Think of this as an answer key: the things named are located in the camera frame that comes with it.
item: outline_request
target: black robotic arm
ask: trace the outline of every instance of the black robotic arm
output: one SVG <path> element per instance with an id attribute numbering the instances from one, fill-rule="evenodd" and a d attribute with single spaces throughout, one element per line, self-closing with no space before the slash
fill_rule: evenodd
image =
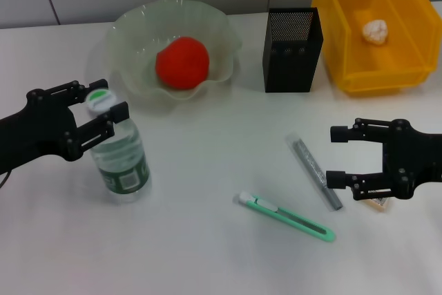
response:
<path id="1" fill-rule="evenodd" d="M 358 140 L 383 145 L 382 173 L 361 175 L 327 171 L 327 186 L 333 189 L 350 187 L 355 200 L 392 196 L 408 200 L 420 184 L 442 182 L 441 134 L 420 133 L 404 119 L 391 122 L 356 119 L 350 129 L 331 127 L 330 135 L 332 142 Z"/>
<path id="2" fill-rule="evenodd" d="M 108 88 L 108 82 L 101 79 L 86 88 L 73 81 L 30 91 L 23 110 L 0 120 L 0 174 L 9 175 L 11 170 L 43 155 L 59 155 L 72 162 L 113 136 L 113 123 L 129 118 L 126 102 L 78 128 L 69 109 L 84 102 L 87 94 L 97 88 Z"/>

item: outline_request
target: bottle cap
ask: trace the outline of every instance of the bottle cap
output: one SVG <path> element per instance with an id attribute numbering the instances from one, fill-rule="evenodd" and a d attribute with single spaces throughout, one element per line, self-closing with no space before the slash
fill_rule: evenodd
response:
<path id="1" fill-rule="evenodd" d="M 97 89 L 86 96 L 86 107 L 90 116 L 94 118 L 109 111 L 116 104 L 118 104 L 116 94 L 108 89 Z"/>

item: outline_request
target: glass bowl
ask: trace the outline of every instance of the glass bowl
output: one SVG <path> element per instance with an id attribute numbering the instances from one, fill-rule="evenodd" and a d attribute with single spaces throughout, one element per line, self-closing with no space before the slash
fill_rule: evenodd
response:
<path id="1" fill-rule="evenodd" d="M 209 58 L 206 81 L 190 90 L 163 84 L 155 72 L 157 53 L 179 37 L 202 42 Z M 233 56 L 241 41 L 227 16 L 200 1 L 159 0 L 122 15 L 106 36 L 107 62 L 127 89 L 138 97 L 163 92 L 174 99 L 188 99 L 206 85 L 226 81 L 233 73 Z"/>

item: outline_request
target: marker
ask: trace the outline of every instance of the marker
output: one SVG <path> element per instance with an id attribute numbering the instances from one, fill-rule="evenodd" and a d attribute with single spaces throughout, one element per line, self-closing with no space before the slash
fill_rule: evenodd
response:
<path id="1" fill-rule="evenodd" d="M 277 207 L 276 205 L 271 204 L 258 196 L 242 191 L 239 199 L 242 204 L 247 205 L 248 207 L 263 214 L 267 214 L 272 218 L 278 219 L 279 221 L 285 222 L 286 224 L 307 234 L 315 236 L 323 241 L 333 242 L 336 237 L 331 229 L 299 216 L 298 214 L 289 210 Z"/>
<path id="2" fill-rule="evenodd" d="M 305 143 L 299 137 L 294 137 L 294 135 L 293 137 L 289 137 L 288 140 L 289 144 L 291 144 L 291 150 L 298 155 L 299 159 L 301 159 L 311 178 L 330 203 L 331 207 L 335 211 L 341 209 L 343 207 L 342 202 L 339 200 L 339 197 L 336 195 L 334 190 L 327 187 L 327 180 L 324 172 L 322 169 L 320 169 L 318 163 L 315 161 L 315 158 L 310 153 Z"/>

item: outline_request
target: gray marker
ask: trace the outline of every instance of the gray marker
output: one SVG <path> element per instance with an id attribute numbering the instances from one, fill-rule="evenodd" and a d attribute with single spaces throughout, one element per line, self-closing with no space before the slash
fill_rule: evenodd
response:
<path id="1" fill-rule="evenodd" d="M 304 142 L 299 138 L 295 141 L 292 141 L 291 144 L 293 144 L 293 150 L 302 160 L 302 163 L 307 168 L 310 176 L 313 178 L 314 182 L 321 190 L 321 192 L 324 193 L 324 196 L 329 201 L 333 209 L 339 210 L 341 207 L 343 207 L 343 204 L 341 203 L 333 189 L 329 189 L 327 187 L 327 180 L 325 179 L 324 172 L 320 169 L 318 163 L 315 161 L 315 158 L 313 158 L 313 155 L 305 146 Z"/>

